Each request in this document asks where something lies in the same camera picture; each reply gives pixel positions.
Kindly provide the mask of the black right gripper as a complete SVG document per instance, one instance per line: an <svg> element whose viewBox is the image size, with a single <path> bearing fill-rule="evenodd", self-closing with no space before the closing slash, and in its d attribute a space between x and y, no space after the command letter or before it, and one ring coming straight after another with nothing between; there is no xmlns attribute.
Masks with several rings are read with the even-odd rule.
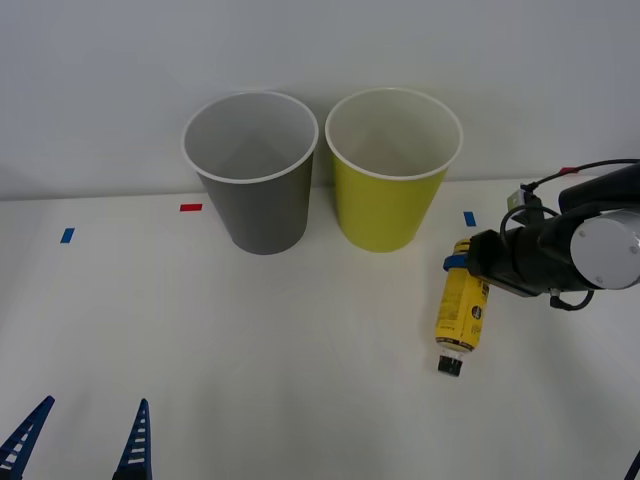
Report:
<svg viewBox="0 0 640 480"><path fill-rule="evenodd" d="M506 232L507 244L494 230L472 236L467 253L444 259L443 269L467 269L484 282L521 297L536 297L542 290L528 283L520 272L518 261L531 260L537 251L541 227L518 227Z"/></svg>

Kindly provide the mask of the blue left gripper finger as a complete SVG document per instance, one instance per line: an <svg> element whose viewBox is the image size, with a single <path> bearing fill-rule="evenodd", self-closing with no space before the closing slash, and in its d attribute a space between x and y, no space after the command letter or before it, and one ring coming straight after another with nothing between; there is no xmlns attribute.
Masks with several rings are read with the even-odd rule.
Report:
<svg viewBox="0 0 640 480"><path fill-rule="evenodd" d="M22 480L36 441L55 403L47 396L1 445L1 480Z"/></svg>
<svg viewBox="0 0 640 480"><path fill-rule="evenodd" d="M151 480L151 425L148 401L140 401L113 480Z"/></svg>

